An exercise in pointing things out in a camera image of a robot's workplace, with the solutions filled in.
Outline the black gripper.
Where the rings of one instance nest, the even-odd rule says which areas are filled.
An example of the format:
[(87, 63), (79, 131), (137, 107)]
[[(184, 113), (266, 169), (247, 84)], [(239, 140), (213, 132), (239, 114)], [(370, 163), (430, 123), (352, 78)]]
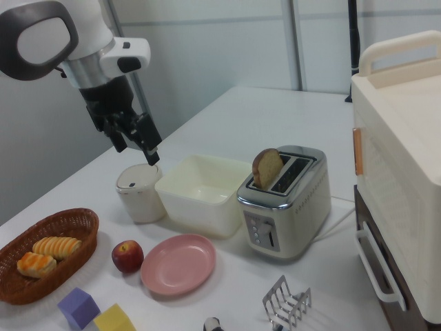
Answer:
[(143, 113), (133, 124), (136, 113), (132, 108), (134, 94), (126, 76), (111, 79), (95, 88), (79, 90), (86, 102), (92, 122), (99, 132), (105, 132), (117, 152), (126, 149), (125, 136), (135, 129), (135, 142), (143, 151), (149, 165), (159, 161), (157, 147), (162, 138), (148, 113)]

